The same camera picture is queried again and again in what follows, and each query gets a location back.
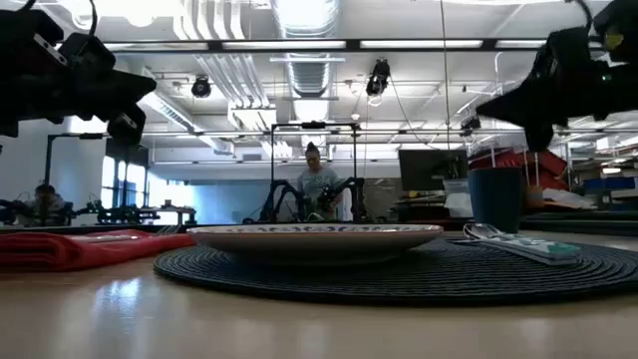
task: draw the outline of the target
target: black monitor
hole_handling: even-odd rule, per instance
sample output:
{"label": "black monitor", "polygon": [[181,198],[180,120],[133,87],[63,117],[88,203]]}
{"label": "black monitor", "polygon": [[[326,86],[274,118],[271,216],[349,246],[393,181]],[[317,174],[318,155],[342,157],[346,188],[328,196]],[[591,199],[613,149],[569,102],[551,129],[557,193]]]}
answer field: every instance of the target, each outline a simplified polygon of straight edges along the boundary
{"label": "black monitor", "polygon": [[468,153],[465,150],[400,150],[403,190],[445,189],[443,180],[468,177]]}

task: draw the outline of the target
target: person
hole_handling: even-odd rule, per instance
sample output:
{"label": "person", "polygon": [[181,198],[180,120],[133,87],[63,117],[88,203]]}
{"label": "person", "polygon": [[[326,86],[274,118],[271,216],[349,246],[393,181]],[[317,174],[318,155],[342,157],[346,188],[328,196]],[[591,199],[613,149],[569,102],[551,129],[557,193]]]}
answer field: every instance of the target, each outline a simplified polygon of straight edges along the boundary
{"label": "person", "polygon": [[341,193],[329,203],[328,208],[318,205],[317,199],[321,196],[324,187],[336,188],[340,184],[339,177],[334,171],[321,165],[321,154],[313,143],[308,144],[306,148],[306,163],[308,169],[297,178],[297,188],[309,199],[306,214],[314,212],[324,220],[336,219],[335,208],[341,202]]}
{"label": "person", "polygon": [[57,220],[51,216],[64,208],[65,201],[50,184],[38,185],[35,195],[34,200],[24,202],[24,206],[29,209],[29,215],[18,214],[18,222],[26,226],[39,225],[41,223],[40,213],[45,208],[47,212],[45,224],[55,225]]}

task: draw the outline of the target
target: red napkin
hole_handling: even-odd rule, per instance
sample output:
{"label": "red napkin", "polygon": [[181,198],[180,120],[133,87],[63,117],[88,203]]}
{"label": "red napkin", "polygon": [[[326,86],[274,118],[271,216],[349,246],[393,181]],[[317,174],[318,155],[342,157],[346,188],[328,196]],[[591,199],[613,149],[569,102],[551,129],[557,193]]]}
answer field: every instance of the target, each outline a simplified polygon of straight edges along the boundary
{"label": "red napkin", "polygon": [[[82,241],[115,236],[114,241]],[[152,235],[139,230],[114,230],[82,236],[21,232],[0,234],[0,270],[68,271],[122,263],[163,251],[194,245],[188,234]]]}

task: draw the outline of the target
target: black woven placemat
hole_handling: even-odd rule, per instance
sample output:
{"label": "black woven placemat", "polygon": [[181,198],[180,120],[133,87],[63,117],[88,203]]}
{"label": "black woven placemat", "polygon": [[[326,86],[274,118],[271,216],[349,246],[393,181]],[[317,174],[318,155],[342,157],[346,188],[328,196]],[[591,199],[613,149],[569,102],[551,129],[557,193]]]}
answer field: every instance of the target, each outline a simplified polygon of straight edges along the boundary
{"label": "black woven placemat", "polygon": [[580,262],[559,267],[439,239],[394,261],[340,268],[256,266],[195,246],[159,256],[155,271],[214,290],[353,304],[523,304],[638,292],[638,252],[576,245]]}

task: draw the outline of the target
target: plate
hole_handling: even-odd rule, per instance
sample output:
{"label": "plate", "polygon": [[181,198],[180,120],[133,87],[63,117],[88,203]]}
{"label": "plate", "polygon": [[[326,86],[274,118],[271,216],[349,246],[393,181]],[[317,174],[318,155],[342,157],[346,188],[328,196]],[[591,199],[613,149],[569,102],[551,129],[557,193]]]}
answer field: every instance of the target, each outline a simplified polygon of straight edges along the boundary
{"label": "plate", "polygon": [[255,224],[191,228],[200,245],[278,265],[351,265],[390,260],[435,239],[438,225]]}

